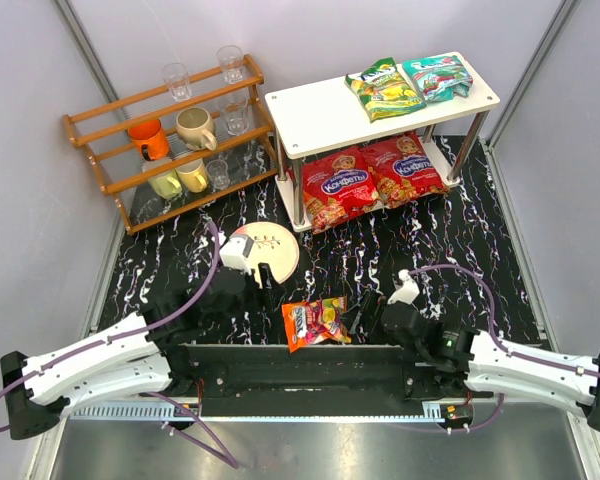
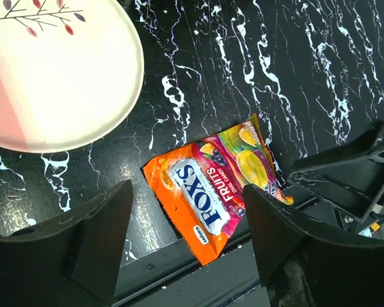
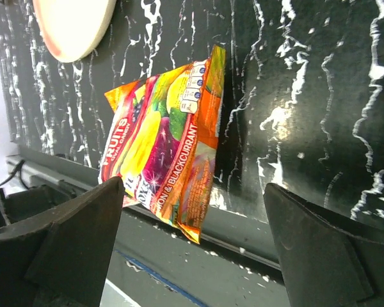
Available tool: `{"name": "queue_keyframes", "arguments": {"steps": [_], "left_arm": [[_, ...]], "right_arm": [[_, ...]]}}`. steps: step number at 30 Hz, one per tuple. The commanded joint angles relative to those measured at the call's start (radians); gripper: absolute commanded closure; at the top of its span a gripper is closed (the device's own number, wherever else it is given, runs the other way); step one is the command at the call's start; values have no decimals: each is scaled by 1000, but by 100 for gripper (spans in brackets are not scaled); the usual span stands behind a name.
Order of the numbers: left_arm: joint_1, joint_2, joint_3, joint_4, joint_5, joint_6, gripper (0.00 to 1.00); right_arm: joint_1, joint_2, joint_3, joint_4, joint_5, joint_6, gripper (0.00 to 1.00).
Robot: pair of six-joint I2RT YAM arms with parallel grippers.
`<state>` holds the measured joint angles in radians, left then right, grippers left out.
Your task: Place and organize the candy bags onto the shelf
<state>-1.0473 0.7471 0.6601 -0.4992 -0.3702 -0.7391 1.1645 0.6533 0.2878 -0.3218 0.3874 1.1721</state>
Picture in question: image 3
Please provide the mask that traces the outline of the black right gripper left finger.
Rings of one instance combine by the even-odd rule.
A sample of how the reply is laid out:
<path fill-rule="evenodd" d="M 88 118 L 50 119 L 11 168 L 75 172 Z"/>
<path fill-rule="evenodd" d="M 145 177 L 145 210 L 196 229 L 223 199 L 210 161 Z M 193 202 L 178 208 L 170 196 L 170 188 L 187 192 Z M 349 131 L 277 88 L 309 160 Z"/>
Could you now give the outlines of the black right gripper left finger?
<path fill-rule="evenodd" d="M 123 197 L 122 179 L 113 177 L 0 227 L 0 306 L 98 306 Z"/>

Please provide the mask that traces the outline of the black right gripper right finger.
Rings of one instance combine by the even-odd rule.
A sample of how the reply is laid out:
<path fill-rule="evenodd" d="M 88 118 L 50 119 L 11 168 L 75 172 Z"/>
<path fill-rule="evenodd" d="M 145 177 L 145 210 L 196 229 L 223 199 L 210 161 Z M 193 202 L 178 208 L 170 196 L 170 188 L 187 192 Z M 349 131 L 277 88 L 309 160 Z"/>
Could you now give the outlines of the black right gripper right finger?
<path fill-rule="evenodd" d="M 384 231 L 267 184 L 264 203 L 291 306 L 384 306 Z"/>

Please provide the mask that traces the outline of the orange candy bag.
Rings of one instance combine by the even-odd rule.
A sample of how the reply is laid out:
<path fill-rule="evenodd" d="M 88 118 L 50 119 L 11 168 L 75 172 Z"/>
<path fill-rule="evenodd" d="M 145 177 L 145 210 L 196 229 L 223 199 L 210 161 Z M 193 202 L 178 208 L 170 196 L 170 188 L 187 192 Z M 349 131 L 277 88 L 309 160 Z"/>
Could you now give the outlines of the orange candy bag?
<path fill-rule="evenodd" d="M 122 179 L 124 206 L 141 204 L 199 242 L 220 133 L 226 51 L 105 93 L 114 112 L 99 182 Z"/>

